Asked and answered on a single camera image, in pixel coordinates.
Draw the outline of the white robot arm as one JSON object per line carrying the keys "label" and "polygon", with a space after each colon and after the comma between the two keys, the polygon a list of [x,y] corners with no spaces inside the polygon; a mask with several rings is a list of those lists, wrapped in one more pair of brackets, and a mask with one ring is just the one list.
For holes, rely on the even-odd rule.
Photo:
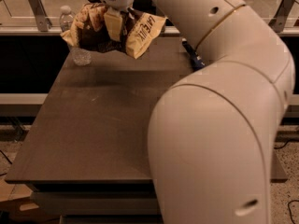
{"label": "white robot arm", "polygon": [[[102,0],[128,8],[133,0]],[[204,67],[172,86],[148,132],[164,224],[270,224],[278,126],[295,82],[292,55],[243,0],[152,0]]]}

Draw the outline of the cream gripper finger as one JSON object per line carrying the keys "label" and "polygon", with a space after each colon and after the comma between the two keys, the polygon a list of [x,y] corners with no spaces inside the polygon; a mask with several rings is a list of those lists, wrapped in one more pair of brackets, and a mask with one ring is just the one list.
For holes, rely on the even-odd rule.
{"label": "cream gripper finger", "polygon": [[120,42],[123,27],[123,17],[121,13],[113,7],[109,7],[104,14],[104,19],[110,38]]}

